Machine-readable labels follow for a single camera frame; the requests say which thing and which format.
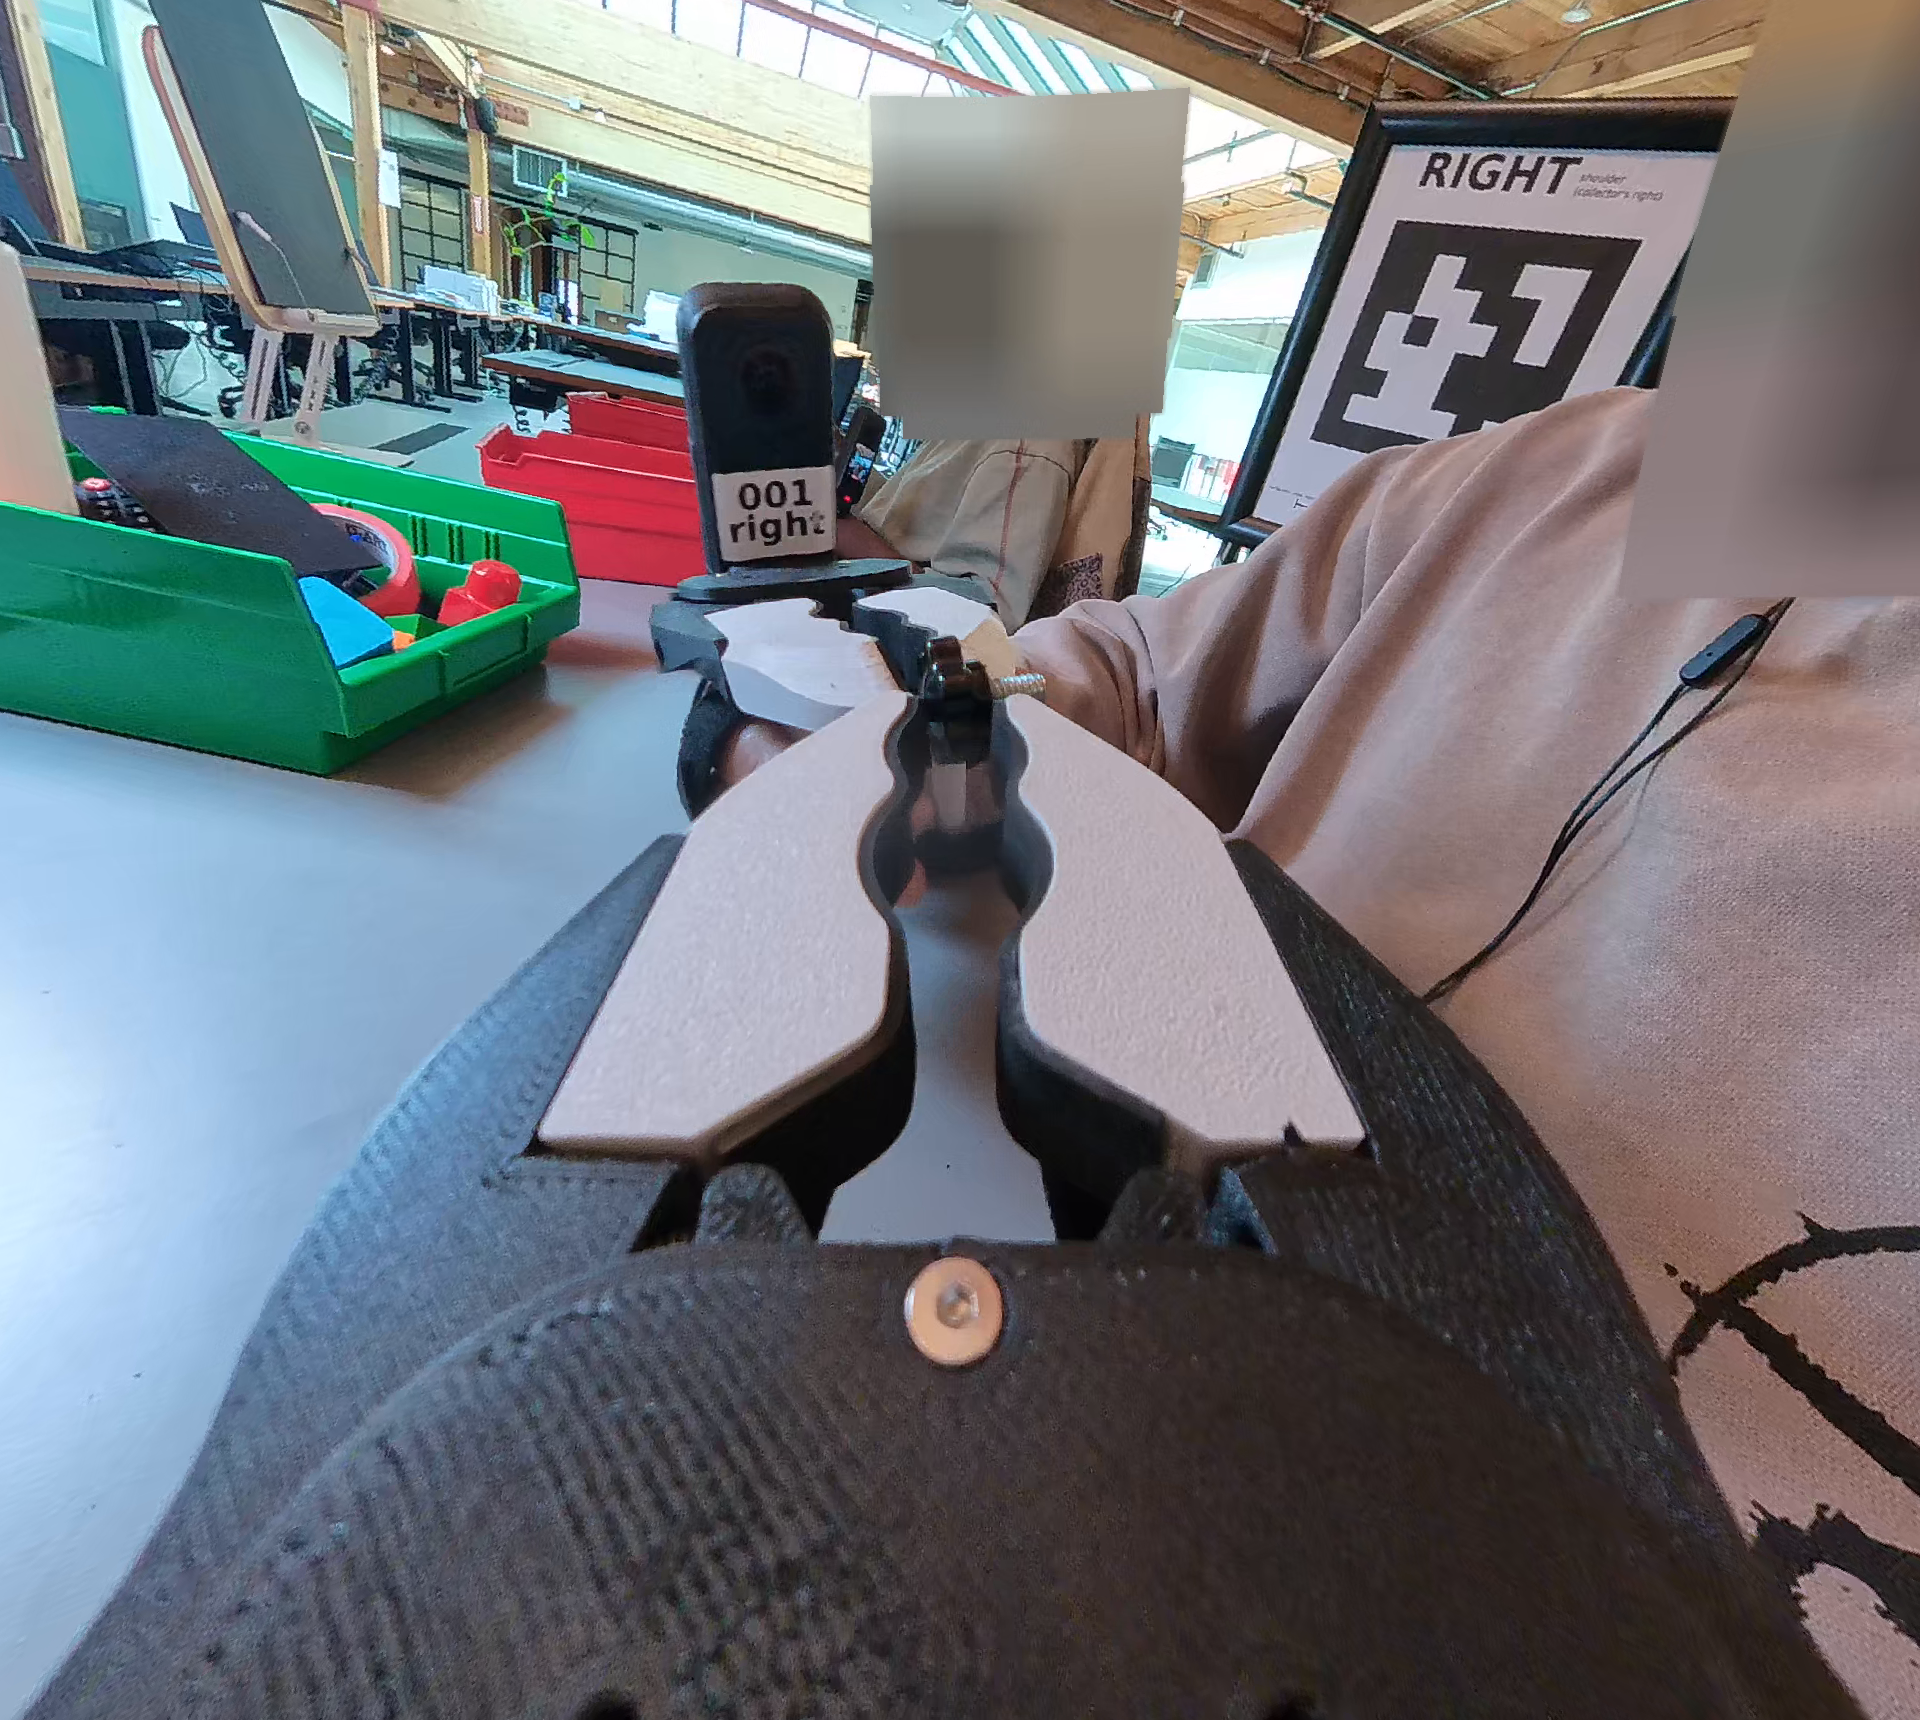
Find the green plastic bin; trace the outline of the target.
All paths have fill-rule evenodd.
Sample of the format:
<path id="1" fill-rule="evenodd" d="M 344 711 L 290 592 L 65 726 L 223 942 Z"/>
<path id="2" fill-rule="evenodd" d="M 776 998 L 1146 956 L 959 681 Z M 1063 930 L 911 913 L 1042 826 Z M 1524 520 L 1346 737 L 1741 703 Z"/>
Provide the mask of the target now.
<path id="1" fill-rule="evenodd" d="M 5 505 L 7 711 L 330 776 L 539 671 L 578 627 L 557 502 L 286 440 L 239 447 L 299 497 L 391 522 L 429 604 L 485 558 L 518 569 L 518 604 L 337 671 L 286 560 Z"/>

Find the person's right forearm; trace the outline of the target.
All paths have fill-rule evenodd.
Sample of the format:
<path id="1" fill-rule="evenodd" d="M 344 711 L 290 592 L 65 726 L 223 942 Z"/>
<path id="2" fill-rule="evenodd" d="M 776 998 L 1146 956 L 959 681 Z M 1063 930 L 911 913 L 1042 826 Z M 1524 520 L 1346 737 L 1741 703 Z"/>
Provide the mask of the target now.
<path id="1" fill-rule="evenodd" d="M 1390 447 L 1344 472 L 1246 560 L 1162 596 L 1082 601 L 1021 629 L 1046 705 L 1243 830 L 1297 726 L 1292 768 L 1327 796 L 1364 725 L 1398 686 L 1474 679 L 1470 601 L 1492 627 L 1540 634 L 1545 599 L 1497 599 L 1504 560 L 1564 577 L 1570 556 L 1523 553 L 1557 506 L 1630 491 L 1652 395 L 1610 388 L 1479 436 Z"/>

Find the wooden office desk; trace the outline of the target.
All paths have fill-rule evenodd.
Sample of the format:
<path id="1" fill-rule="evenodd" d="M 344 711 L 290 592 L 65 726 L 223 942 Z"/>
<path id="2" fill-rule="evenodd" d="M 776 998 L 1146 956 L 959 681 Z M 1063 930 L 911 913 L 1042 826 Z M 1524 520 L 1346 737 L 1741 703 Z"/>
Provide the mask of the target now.
<path id="1" fill-rule="evenodd" d="M 135 415 L 221 415 L 245 372 L 245 322 L 209 277 L 27 257 L 55 398 Z"/>

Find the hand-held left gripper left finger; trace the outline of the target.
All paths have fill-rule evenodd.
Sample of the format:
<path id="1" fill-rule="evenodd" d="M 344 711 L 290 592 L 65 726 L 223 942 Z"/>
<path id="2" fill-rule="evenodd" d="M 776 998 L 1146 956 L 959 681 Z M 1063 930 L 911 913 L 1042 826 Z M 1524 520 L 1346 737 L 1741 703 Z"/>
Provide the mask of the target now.
<path id="1" fill-rule="evenodd" d="M 810 1229 L 914 1101 L 894 914 L 904 694 L 721 793 L 678 853 L 541 1121 L 573 1161 L 776 1172 Z"/>

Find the black thumb screw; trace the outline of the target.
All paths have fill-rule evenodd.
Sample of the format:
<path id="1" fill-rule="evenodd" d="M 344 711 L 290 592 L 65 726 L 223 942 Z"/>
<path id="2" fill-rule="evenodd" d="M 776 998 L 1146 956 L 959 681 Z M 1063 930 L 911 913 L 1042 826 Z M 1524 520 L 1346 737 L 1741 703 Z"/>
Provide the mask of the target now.
<path id="1" fill-rule="evenodd" d="M 993 754 L 998 706 L 1046 701 L 1046 679 L 1032 673 L 993 676 L 980 660 L 967 656 L 961 640 L 938 637 L 924 650 L 919 701 L 930 763 L 975 768 Z"/>

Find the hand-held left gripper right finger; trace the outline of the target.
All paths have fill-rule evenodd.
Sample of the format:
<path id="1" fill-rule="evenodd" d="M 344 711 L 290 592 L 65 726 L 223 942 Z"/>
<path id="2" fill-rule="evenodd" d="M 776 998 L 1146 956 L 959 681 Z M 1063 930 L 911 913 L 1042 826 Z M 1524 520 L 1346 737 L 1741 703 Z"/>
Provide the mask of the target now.
<path id="1" fill-rule="evenodd" d="M 1095 1238 L 1143 1172 L 1222 1171 L 1369 1133 L 1230 847 L 1120 748 L 1040 701 L 997 706 L 997 1101 L 1058 1240 Z"/>

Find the blue black foam block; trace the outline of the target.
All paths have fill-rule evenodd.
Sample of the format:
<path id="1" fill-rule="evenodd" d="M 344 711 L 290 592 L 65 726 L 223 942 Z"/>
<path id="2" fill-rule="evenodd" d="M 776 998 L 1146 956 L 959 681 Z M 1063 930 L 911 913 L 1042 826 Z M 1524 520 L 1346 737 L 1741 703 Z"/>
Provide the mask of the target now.
<path id="1" fill-rule="evenodd" d="M 395 652 L 392 622 L 342 587 L 325 578 L 301 578 L 299 595 L 337 671 Z"/>

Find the white bottle black lid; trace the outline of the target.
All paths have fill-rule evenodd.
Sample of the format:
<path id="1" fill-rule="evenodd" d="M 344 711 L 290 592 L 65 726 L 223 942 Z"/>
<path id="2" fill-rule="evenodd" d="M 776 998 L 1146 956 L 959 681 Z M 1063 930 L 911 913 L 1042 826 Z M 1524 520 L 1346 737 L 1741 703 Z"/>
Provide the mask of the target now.
<path id="1" fill-rule="evenodd" d="M 2 245 L 2 502 L 78 517 L 27 273 Z"/>

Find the person's beige sweatshirt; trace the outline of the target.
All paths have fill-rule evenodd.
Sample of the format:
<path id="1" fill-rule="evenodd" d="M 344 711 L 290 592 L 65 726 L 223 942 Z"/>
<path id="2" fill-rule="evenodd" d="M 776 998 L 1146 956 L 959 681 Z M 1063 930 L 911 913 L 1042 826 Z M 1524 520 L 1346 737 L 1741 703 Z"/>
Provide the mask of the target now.
<path id="1" fill-rule="evenodd" d="M 1327 656 L 1270 849 L 1408 989 L 1765 599 L 1633 602 L 1649 401 L 1366 461 L 1290 522 Z M 1756 1554 L 1917 1716 L 1917 599 L 1801 599 L 1442 1003 L 1621 1256 Z"/>

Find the red tape roll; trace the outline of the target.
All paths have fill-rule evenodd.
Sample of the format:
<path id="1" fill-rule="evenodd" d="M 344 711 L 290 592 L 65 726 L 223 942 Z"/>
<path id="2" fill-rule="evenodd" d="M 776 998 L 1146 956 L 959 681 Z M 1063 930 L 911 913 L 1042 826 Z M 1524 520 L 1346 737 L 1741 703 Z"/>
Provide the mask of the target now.
<path id="1" fill-rule="evenodd" d="M 337 589 L 383 619 L 420 617 L 420 569 L 411 540 L 400 531 L 385 519 L 342 505 L 317 502 L 314 512 L 327 517 L 355 546 L 375 556 L 373 566 L 328 575 Z"/>

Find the red plastic bin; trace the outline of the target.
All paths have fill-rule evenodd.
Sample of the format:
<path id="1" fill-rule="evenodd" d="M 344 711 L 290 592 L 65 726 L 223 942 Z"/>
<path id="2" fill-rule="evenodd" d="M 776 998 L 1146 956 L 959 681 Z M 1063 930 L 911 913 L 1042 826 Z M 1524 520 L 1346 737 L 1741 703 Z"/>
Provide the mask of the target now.
<path id="1" fill-rule="evenodd" d="M 499 426 L 479 443 L 483 483 L 563 509 L 583 577 L 676 587 L 708 572 L 689 449 Z"/>
<path id="2" fill-rule="evenodd" d="M 689 415 L 683 401 L 568 392 L 567 410 L 573 435 L 681 456 L 691 452 Z"/>

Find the green potted plant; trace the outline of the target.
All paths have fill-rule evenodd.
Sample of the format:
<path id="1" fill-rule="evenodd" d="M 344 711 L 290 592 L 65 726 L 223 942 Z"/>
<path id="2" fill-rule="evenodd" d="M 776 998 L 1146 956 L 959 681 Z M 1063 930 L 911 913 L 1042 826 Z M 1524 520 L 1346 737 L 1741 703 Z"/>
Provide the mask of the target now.
<path id="1" fill-rule="evenodd" d="M 564 177 L 553 177 L 537 197 L 497 205 L 500 242 L 510 262 L 528 260 L 537 248 L 578 254 L 601 245 L 596 231 L 563 207 L 564 199 Z"/>

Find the black board with wooden frame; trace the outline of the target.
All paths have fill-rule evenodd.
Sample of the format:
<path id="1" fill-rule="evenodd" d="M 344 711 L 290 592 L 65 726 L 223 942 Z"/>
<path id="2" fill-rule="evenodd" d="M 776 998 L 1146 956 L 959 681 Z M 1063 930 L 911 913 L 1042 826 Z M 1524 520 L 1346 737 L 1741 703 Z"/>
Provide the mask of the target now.
<path id="1" fill-rule="evenodd" d="M 245 417 L 268 408 L 283 343 L 309 341 L 295 440 L 314 447 L 335 354 L 380 331 L 322 145 L 263 0 L 148 0 L 142 56 L 230 298 L 252 322 Z"/>

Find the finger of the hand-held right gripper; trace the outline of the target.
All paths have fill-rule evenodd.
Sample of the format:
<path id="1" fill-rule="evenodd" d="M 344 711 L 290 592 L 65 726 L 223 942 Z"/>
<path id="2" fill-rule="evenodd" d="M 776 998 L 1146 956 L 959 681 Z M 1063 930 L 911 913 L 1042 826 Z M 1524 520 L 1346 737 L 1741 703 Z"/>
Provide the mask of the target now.
<path id="1" fill-rule="evenodd" d="M 841 720 L 903 686 L 875 637 L 823 615 L 815 601 L 783 599 L 718 608 L 723 675 L 749 720 Z"/>
<path id="2" fill-rule="evenodd" d="M 851 629 L 875 640 L 901 686 L 922 686 L 928 649 L 952 640 L 961 659 L 994 681 L 1007 676 L 1007 629 L 997 608 L 944 584 L 913 582 L 862 595 L 851 608 Z"/>

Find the framed marker sign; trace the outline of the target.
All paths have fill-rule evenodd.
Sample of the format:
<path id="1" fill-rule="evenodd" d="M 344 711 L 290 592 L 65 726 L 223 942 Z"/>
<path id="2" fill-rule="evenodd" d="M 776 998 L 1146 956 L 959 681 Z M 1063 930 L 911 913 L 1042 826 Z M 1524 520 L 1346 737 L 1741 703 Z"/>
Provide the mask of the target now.
<path id="1" fill-rule="evenodd" d="M 1219 520 L 1250 550 L 1358 459 L 1654 387 L 1728 98 L 1386 100 Z"/>

